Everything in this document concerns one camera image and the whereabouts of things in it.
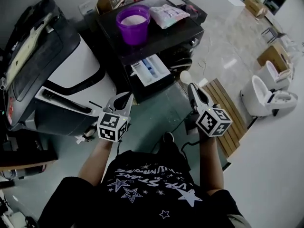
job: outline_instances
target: white powder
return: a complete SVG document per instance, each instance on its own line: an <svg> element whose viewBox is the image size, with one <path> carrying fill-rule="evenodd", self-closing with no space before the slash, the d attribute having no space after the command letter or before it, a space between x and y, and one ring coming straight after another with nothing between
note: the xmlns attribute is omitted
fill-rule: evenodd
<svg viewBox="0 0 304 228"><path fill-rule="evenodd" d="M141 23L144 23L146 21L146 18L141 15L131 15L129 17L126 17L121 22L123 25L138 25Z"/></svg>

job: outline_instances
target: plastic bag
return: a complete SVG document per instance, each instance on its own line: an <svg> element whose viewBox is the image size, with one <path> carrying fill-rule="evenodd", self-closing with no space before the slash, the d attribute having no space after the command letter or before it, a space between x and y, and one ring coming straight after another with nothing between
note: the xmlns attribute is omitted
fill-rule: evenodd
<svg viewBox="0 0 304 228"><path fill-rule="evenodd" d="M161 7L151 7L149 13L162 29L166 29L177 21L190 16L189 13L168 4Z"/></svg>

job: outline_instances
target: green floor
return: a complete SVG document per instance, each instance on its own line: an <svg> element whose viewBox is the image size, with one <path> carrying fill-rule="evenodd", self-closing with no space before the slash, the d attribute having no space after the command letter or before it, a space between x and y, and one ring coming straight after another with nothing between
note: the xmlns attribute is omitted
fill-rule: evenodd
<svg viewBox="0 0 304 228"><path fill-rule="evenodd" d="M149 100L134 105L131 110L131 126L123 137L120 153L133 150L150 152L155 143L165 131L172 131L191 111L187 95L179 84L174 84L167 90ZM20 209L26 215L39 218L45 204L55 191L60 181L66 176L75 176L93 150L98 139L76 144L74 137L45 136L50 138L59 160L39 175L16 181L16 187L5 190L9 203ZM184 124L174 132L174 138L179 148L185 142L195 142L198 135L186 135ZM117 144L113 145L109 162L116 156ZM186 155L191 167L191 175L199 184L199 146L187 146ZM219 148L222 166L227 160Z"/></svg>

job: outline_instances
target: purple plastic cup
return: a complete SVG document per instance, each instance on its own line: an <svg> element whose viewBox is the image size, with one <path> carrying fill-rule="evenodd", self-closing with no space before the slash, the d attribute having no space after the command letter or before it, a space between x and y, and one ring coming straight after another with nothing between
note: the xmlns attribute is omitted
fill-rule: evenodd
<svg viewBox="0 0 304 228"><path fill-rule="evenodd" d="M146 21L137 25L123 25L121 22L129 16L140 15ZM144 5L134 5L119 12L116 16L116 24L120 29L125 43L135 46L147 41L148 38L148 25L150 23L149 8Z"/></svg>

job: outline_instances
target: shoe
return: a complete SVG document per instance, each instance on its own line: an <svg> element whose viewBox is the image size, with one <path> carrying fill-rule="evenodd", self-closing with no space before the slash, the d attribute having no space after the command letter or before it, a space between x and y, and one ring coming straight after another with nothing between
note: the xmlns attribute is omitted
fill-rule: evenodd
<svg viewBox="0 0 304 228"><path fill-rule="evenodd" d="M164 143L171 143L174 142L173 134L170 132L165 132L165 134L162 136L162 141Z"/></svg>

